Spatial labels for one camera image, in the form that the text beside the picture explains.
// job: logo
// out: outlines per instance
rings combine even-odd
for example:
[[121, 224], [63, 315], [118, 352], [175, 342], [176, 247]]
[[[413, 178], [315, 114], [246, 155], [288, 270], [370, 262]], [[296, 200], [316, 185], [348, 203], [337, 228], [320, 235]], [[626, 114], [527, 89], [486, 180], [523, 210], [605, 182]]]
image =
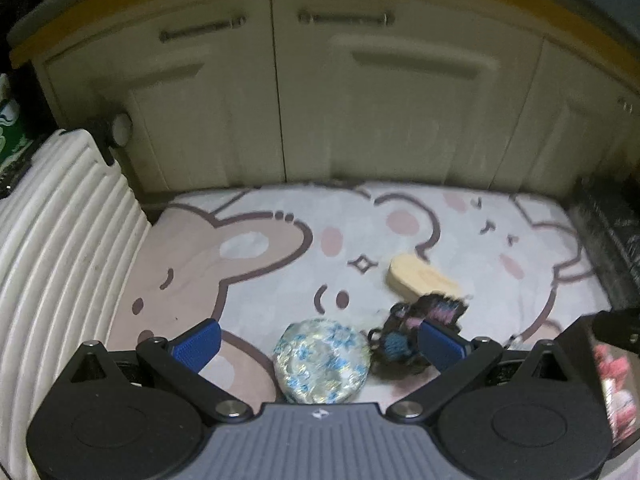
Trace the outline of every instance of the logo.
[[311, 415], [313, 415], [318, 420], [322, 420], [326, 416], [331, 415], [331, 413], [329, 413], [327, 410], [323, 410], [322, 408], [319, 408], [318, 410], [315, 410]]

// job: cabinet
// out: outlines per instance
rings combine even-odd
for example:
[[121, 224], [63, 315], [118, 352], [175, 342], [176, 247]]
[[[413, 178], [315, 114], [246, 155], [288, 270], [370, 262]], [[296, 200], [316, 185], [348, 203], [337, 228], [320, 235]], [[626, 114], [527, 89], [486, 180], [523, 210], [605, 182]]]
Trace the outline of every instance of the cabinet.
[[472, 10], [208, 0], [110, 27], [38, 73], [63, 127], [130, 115], [145, 192], [348, 178], [561, 197], [640, 160], [638, 95]]
[[66, 124], [125, 110], [144, 191], [284, 179], [270, 0], [217, 0], [125, 24], [49, 60]]
[[542, 39], [420, 0], [273, 0], [287, 177], [488, 187]]
[[494, 187], [564, 196], [592, 173], [628, 176], [640, 159], [640, 99], [545, 41]]

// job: pink cheek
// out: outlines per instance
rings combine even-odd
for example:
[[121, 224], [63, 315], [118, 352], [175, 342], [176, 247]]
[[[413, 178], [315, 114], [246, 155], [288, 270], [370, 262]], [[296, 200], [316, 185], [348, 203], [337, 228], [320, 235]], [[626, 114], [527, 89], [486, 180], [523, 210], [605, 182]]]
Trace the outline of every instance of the pink cheek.
[[454, 211], [459, 213], [463, 213], [466, 211], [466, 202], [465, 200], [458, 194], [453, 192], [444, 192], [443, 194], [444, 202]]
[[402, 236], [414, 236], [420, 230], [420, 224], [415, 216], [405, 209], [398, 209], [386, 217], [386, 226]]
[[324, 256], [333, 258], [342, 250], [342, 233], [335, 227], [327, 227], [320, 235], [320, 248]]
[[142, 332], [140, 332], [140, 334], [138, 335], [138, 344], [142, 343], [143, 341], [149, 339], [150, 337], [153, 337], [154, 333], [151, 332], [151, 330], [143, 330]]
[[524, 270], [513, 258], [508, 257], [506, 254], [500, 255], [500, 263], [511, 276], [516, 280], [524, 279]]

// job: dark fabric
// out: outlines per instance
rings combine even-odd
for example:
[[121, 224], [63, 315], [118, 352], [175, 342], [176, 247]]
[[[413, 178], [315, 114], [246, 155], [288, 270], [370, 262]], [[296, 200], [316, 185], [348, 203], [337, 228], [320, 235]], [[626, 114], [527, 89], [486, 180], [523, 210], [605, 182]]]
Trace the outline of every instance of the dark fabric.
[[613, 310], [640, 305], [640, 215], [620, 183], [582, 179], [568, 205]]

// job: cartoon bear print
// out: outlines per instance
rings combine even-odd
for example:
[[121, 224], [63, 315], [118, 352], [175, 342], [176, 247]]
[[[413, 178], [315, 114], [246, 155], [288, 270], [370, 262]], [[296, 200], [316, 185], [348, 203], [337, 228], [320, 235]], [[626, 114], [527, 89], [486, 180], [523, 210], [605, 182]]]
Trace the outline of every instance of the cartoon bear print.
[[[223, 209], [208, 213], [175, 203], [164, 211], [131, 269], [111, 325], [108, 349], [132, 349], [153, 335], [172, 339], [207, 317], [219, 320], [228, 290], [235, 283], [291, 263], [311, 244], [306, 224], [290, 214], [253, 211], [219, 220], [216, 215]], [[256, 395], [275, 399], [273, 367], [254, 346], [223, 331], [215, 361], [217, 365], [226, 361], [228, 370], [220, 380], [232, 394], [246, 390], [243, 378], [265, 379], [256, 381], [262, 386], [251, 398], [240, 395], [254, 408], [259, 407], [259, 402], [253, 402]], [[224, 371], [225, 365], [218, 368]]]
[[[551, 310], [567, 326], [602, 299], [562, 210], [527, 196], [373, 183], [262, 189], [252, 200], [254, 208], [277, 203], [294, 211], [314, 233], [303, 257], [230, 290], [234, 307], [224, 311], [223, 326], [265, 354], [289, 323], [311, 317], [364, 332], [382, 326], [402, 299], [386, 284], [400, 253], [415, 253], [460, 286], [470, 305], [460, 321], [466, 338], [532, 341]], [[248, 322], [258, 315], [260, 323]], [[384, 407], [430, 377], [407, 384], [370, 378], [358, 400]]]

